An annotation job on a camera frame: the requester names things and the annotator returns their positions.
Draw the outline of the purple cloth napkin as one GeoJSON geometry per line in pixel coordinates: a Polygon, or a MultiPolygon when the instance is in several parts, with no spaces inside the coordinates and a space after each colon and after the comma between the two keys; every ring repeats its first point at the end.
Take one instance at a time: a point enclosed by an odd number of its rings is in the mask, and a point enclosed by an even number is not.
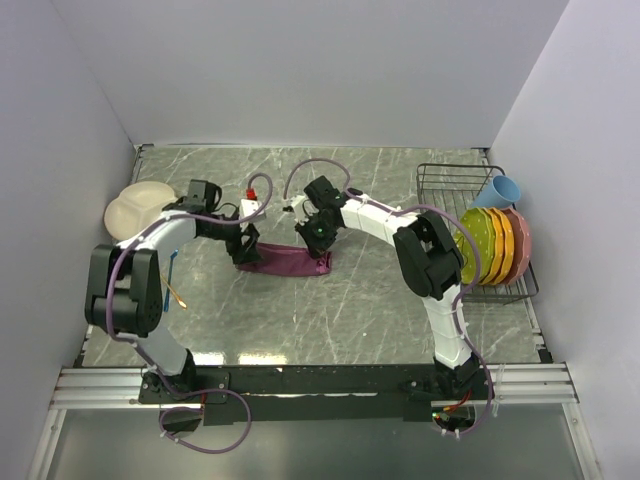
{"type": "Polygon", "coordinates": [[[318,277],[331,272],[331,253],[325,252],[312,258],[306,248],[259,242],[257,262],[241,264],[237,269],[244,272],[278,277],[318,277]]]}

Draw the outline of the gold metal spoon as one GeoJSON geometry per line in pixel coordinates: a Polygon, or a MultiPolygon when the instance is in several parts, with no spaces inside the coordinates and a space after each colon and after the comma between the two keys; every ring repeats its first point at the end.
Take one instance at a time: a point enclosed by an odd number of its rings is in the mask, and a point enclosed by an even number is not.
{"type": "Polygon", "coordinates": [[[169,291],[169,294],[173,297],[173,299],[176,301],[176,303],[183,309],[183,310],[187,310],[188,309],[188,305],[187,303],[182,299],[182,297],[177,293],[177,291],[171,286],[169,280],[163,276],[160,275],[161,281],[164,283],[166,289],[169,291]]]}

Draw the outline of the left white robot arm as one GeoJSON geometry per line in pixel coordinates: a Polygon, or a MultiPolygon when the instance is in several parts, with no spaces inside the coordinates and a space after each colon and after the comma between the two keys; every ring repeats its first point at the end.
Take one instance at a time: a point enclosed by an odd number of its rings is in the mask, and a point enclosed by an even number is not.
{"type": "Polygon", "coordinates": [[[221,241],[234,265],[258,261],[259,232],[255,222],[266,212],[273,183],[266,174],[264,200],[249,197],[231,215],[218,212],[222,189],[192,180],[187,193],[164,205],[151,224],[116,244],[94,248],[86,289],[85,318],[117,343],[129,345],[157,377],[164,392],[177,402],[197,393],[198,377],[191,351],[162,324],[163,290],[160,263],[196,238],[221,241]]]}

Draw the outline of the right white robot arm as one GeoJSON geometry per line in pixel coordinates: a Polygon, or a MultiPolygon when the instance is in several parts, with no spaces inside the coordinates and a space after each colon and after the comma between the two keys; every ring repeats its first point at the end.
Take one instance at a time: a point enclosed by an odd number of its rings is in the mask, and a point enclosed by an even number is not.
{"type": "Polygon", "coordinates": [[[341,229],[364,232],[394,247],[405,284],[426,310],[438,388],[448,398],[463,396],[475,369],[458,298],[463,260],[442,216],[403,213],[362,192],[340,191],[324,176],[288,199],[287,209],[313,258],[330,250],[341,229]]]}

